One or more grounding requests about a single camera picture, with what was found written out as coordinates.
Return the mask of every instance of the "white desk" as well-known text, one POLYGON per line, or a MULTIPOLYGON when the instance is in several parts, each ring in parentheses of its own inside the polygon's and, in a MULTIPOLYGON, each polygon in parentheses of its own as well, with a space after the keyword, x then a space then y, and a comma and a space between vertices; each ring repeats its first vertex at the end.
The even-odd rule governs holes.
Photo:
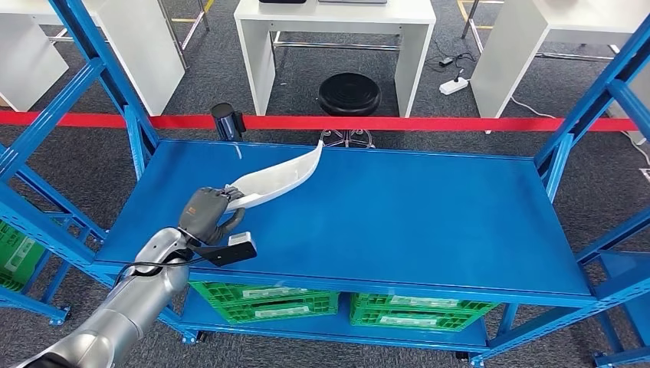
MULTIPOLYGON (((185 68, 157 0, 85 0, 150 115, 163 113, 185 68)), ((68 66, 38 25, 61 24, 47 0, 0 0, 0 97, 26 111, 68 66)))
POLYGON ((263 4, 241 0, 235 22, 257 115, 266 114, 275 79, 270 31, 402 35, 395 71, 399 115, 411 113, 431 40, 435 14, 429 0, 388 0, 386 5, 263 4))
POLYGON ((544 41, 623 45, 648 13, 649 0, 506 1, 471 76, 481 117, 503 113, 544 41))

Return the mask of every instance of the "black cable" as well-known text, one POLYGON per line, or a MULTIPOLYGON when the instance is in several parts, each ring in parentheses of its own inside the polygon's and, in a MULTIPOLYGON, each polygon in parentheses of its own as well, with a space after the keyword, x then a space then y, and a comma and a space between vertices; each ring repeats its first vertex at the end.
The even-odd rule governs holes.
POLYGON ((444 58, 453 58, 454 59, 454 66, 456 67, 456 69, 464 69, 461 65, 458 65, 459 60, 469 60, 469 61, 471 61, 473 63, 476 62, 476 57, 469 51, 468 52, 463 52, 463 53, 458 54, 458 55, 451 55, 451 54, 445 53, 442 50, 442 48, 440 47, 440 44, 438 43, 438 41, 435 38, 433 38, 433 43, 435 44, 435 47, 438 49, 439 55, 436 55, 434 57, 430 57, 430 58, 426 59, 425 60, 425 65, 429 69, 431 69, 432 71, 434 71, 436 73, 444 73, 445 72, 442 69, 438 69, 438 68, 434 67, 434 64, 431 62, 433 60, 436 60, 436 59, 440 58, 440 55, 442 55, 442 57, 444 57, 444 58))
POLYGON ((434 71, 434 72, 436 72, 436 73, 444 73, 444 72, 445 72, 445 71, 443 71, 443 70, 436 69, 436 68, 434 67, 434 65, 429 64, 429 63, 425 63, 425 66, 427 66, 429 69, 431 69, 432 71, 434 71))
POLYGON ((117 286, 117 284, 120 283, 122 280, 122 275, 126 270, 128 270, 131 267, 139 267, 139 266, 149 266, 149 267, 181 267, 181 266, 189 266, 193 265, 195 263, 199 263, 200 261, 206 261, 205 258, 199 256, 197 259, 192 259, 191 261, 186 261, 186 262, 179 262, 179 263, 159 263, 159 262, 131 262, 129 264, 125 264, 122 269, 120 269, 120 272, 117 273, 117 277, 115 278, 115 284, 113 284, 113 288, 117 286))

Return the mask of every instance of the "red barrier tape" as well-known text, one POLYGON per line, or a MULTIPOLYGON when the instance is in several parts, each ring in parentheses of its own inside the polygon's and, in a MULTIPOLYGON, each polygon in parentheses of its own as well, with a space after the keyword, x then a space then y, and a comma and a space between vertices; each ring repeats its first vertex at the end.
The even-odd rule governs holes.
MULTIPOLYGON (((38 115, 0 111, 0 125, 29 125, 38 115)), ((165 115, 151 117, 151 124, 158 129, 214 129, 210 115, 165 115)), ((249 130, 423 130, 423 131, 554 131, 563 119, 545 117, 505 117, 481 119, 477 117, 257 117, 247 115, 244 124, 249 130)), ((68 113, 59 127, 124 128, 120 115, 107 113, 68 113)), ((598 119, 590 129, 596 132, 637 130, 630 119, 598 119)))

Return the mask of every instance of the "blue metal shelf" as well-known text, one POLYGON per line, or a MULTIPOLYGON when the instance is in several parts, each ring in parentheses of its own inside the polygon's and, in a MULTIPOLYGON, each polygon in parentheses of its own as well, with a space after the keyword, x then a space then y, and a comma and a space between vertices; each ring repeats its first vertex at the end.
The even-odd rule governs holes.
MULTIPOLYGON (((616 278, 636 267, 650 268, 650 254, 628 251, 604 251, 600 254, 608 278, 616 278)), ((623 310, 643 346, 650 346, 650 294, 623 303, 623 310)))
MULTIPOLYGON (((176 225, 183 205, 198 187, 222 187, 242 174, 308 150, 273 144, 159 142, 81 0, 49 1, 87 65, 0 153, 0 219, 25 230, 100 283, 110 286, 112 275, 133 260, 151 235, 176 225), (139 180, 107 237, 25 166, 25 160, 96 79, 126 121, 139 180), (60 211, 42 212, 25 201, 6 184, 14 176, 60 211), (64 223, 55 224, 55 218, 64 223), (70 222, 80 227, 80 237, 65 230, 70 222), (106 241, 98 253, 86 246, 87 235, 100 243, 106 241)), ((193 279, 203 281, 282 283, 509 303, 497 336, 487 343, 482 322, 460 333, 444 334, 352 327, 344 301, 341 312, 332 317, 230 326, 191 292, 182 316, 166 308, 159 319, 190 343, 196 341, 199 330, 223 330, 432 347, 469 351, 470 363, 476 367, 579 320, 602 316, 616 305, 628 304, 632 319, 641 321, 632 300, 650 292, 650 267, 634 267, 593 287, 584 280, 581 267, 650 226, 650 207, 573 257, 552 202, 571 148, 614 99, 639 130, 650 134, 650 110, 627 87, 648 61, 650 17, 534 158, 326 149, 318 170, 305 184, 247 211, 238 230, 253 233, 257 258, 225 268, 198 264, 191 270, 193 279), (511 329, 518 304, 557 307, 511 329)), ((0 305, 28 307, 34 302, 19 295, 23 298, 0 300, 0 305)), ((643 335, 647 323, 641 322, 637 328, 643 335)), ((642 347, 596 362, 635 362, 648 357, 650 347, 642 347)))
MULTIPOLYGON (((177 223, 196 188, 222 187, 309 149, 161 141, 94 267, 119 270, 153 233, 177 223)), ((324 149, 307 182, 247 211, 238 230, 253 234, 258 256, 199 264, 193 279, 593 302, 532 159, 324 149)))
POLYGON ((196 330, 476 353, 488 349, 486 344, 488 336, 482 318, 460 332, 352 326, 350 325, 350 296, 345 293, 340 296, 338 314, 268 320, 250 324, 229 324, 199 293, 190 288, 181 319, 184 324, 196 330))

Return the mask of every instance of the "crate label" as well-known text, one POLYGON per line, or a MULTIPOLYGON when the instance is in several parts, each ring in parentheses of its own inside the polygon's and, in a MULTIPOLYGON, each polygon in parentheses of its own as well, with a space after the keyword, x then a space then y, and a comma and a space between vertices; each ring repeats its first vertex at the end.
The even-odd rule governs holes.
POLYGON ((275 309, 275 310, 257 310, 255 311, 255 316, 257 318, 269 318, 269 317, 292 316, 295 314, 305 314, 305 313, 309 313, 309 306, 307 305, 303 307, 292 307, 292 308, 275 309))
POLYGON ((308 291, 309 289, 303 289, 301 287, 272 287, 268 289, 244 290, 241 292, 241 296, 244 299, 255 299, 256 297, 276 297, 278 295, 299 294, 308 291))
POLYGON ((460 301, 456 299, 438 299, 435 297, 400 297, 395 295, 390 304, 421 305, 424 307, 457 307, 460 301))
POLYGON ((437 318, 404 318, 383 316, 379 322, 381 324, 398 324, 399 326, 418 326, 418 327, 435 327, 438 322, 437 318))
POLYGON ((29 250, 33 245, 34 240, 30 238, 22 239, 21 244, 16 248, 14 254, 11 255, 7 263, 5 263, 5 268, 10 272, 16 272, 18 267, 20 267, 22 260, 25 259, 25 256, 27 256, 27 253, 29 253, 29 250))

